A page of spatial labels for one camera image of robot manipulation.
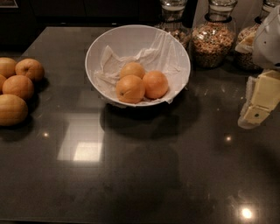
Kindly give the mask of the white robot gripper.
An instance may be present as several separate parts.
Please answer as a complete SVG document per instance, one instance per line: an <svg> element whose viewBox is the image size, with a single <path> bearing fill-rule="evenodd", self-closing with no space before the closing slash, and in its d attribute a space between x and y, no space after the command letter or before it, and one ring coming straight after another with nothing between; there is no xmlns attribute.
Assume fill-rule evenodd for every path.
<svg viewBox="0 0 280 224"><path fill-rule="evenodd" d="M264 122L280 102L280 5L262 21L256 33L238 35L238 53L252 53L253 62L264 70L256 78L249 77L238 125L253 129Z"/></svg>

